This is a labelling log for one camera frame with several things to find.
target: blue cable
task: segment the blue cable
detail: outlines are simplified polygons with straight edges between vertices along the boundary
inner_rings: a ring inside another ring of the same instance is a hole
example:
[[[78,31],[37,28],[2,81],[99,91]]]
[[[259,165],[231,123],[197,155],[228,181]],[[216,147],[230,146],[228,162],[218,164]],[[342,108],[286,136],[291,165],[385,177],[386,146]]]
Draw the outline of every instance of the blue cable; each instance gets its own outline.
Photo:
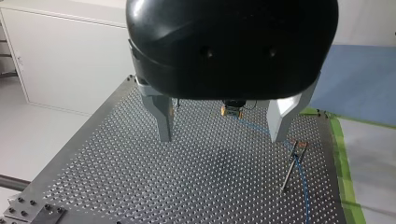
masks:
[[[252,129],[255,129],[255,130],[259,131],[259,132],[262,132],[264,134],[269,134],[270,133],[268,129],[265,129],[265,128],[263,128],[260,125],[256,125],[256,124],[251,123],[251,122],[249,122],[247,120],[243,120],[243,119],[239,119],[239,118],[235,118],[235,119],[237,119],[240,123],[242,123],[244,125],[247,125],[248,127],[252,128]],[[288,140],[285,140],[283,142],[283,144],[284,145],[288,145],[289,149],[292,150],[293,146],[289,143]],[[303,168],[301,167],[301,164],[300,164],[300,162],[298,160],[298,157],[294,156],[294,160],[296,161],[296,166],[297,166],[298,171],[300,173],[300,177],[301,177],[301,179],[303,181],[304,200],[305,200],[305,224],[309,224],[309,199],[308,199],[308,187],[306,185],[305,174],[304,174]]]

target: wire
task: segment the wire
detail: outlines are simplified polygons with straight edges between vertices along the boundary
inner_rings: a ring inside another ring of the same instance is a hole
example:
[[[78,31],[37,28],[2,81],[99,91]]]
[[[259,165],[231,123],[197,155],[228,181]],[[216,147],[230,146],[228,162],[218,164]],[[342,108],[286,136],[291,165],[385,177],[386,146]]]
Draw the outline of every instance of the wire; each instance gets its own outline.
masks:
[[[309,199],[308,199],[308,187],[306,186],[306,179],[305,179],[305,174],[303,171],[303,168],[301,167],[301,164],[299,163],[299,160],[297,157],[294,157],[296,161],[296,166],[298,167],[298,171],[300,173],[301,179],[303,181],[303,189],[304,189],[304,200],[305,200],[305,223],[309,224]]]
[[[236,119],[237,119],[240,123],[242,123],[242,124],[248,126],[248,127],[251,128],[251,129],[257,130],[257,131],[262,132],[262,133],[264,133],[264,134],[269,134],[269,133],[270,133],[268,129],[263,128],[263,127],[260,126],[260,125],[256,125],[256,124],[254,124],[254,123],[252,123],[252,122],[249,122],[249,121],[247,121],[247,120],[238,119],[238,118],[236,118]],[[285,145],[285,144],[288,145],[288,146],[289,146],[289,149],[292,150],[292,148],[291,148],[292,146],[291,146],[291,144],[290,144],[290,142],[289,142],[288,140],[285,140],[285,141],[283,142],[283,144],[284,144],[284,145]],[[306,185],[306,179],[305,179],[304,170],[303,170],[303,168],[301,167],[301,164],[300,164],[300,162],[299,162],[299,160],[298,160],[298,157],[294,156],[294,159],[295,159],[295,161],[296,161],[296,164],[295,164],[295,165],[297,166],[298,171],[299,171],[299,173],[300,173],[300,177],[301,177],[301,179],[302,179],[302,181],[303,181],[304,201],[305,201],[305,224],[309,224],[309,197],[308,197],[308,187],[307,187],[307,185]]]
[[[252,107],[252,108],[246,108],[245,106],[243,106],[246,110],[253,110],[254,108],[256,108],[256,105],[257,105],[257,101],[256,101],[256,103],[254,104],[254,106]]]

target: blue mat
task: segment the blue mat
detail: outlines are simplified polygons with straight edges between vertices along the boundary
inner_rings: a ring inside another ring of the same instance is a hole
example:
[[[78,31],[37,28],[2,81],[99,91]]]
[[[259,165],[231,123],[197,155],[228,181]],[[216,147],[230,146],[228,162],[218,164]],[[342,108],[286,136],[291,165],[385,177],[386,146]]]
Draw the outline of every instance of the blue mat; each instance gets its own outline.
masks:
[[[317,109],[396,125],[396,48],[332,46],[311,100]]]

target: black cover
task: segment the black cover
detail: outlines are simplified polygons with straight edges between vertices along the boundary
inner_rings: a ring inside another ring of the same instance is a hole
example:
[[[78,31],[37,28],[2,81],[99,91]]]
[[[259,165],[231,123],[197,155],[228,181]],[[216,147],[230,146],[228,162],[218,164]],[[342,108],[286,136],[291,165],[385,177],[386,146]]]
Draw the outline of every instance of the black cover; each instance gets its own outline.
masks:
[[[136,74],[189,99],[276,99],[318,77],[336,0],[128,0]]]

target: perforated metal plate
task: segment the perforated metal plate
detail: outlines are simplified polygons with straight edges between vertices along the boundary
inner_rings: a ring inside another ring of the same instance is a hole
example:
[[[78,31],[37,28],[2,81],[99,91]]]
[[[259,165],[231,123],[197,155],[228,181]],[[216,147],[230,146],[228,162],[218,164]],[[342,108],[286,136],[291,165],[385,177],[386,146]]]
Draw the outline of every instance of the perforated metal plate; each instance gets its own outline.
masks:
[[[105,104],[102,118],[92,118],[24,194],[43,189],[43,201],[69,211],[64,223],[93,217],[122,224],[305,222],[297,169],[289,191],[278,197],[289,145],[271,143],[265,109],[245,111],[238,120],[222,117],[220,102],[181,101],[173,141],[161,143],[134,85],[121,88],[111,98],[119,104],[109,113]],[[310,223],[345,223],[326,122],[301,116],[289,139],[308,142],[303,169]],[[78,145],[81,132],[91,137]]]

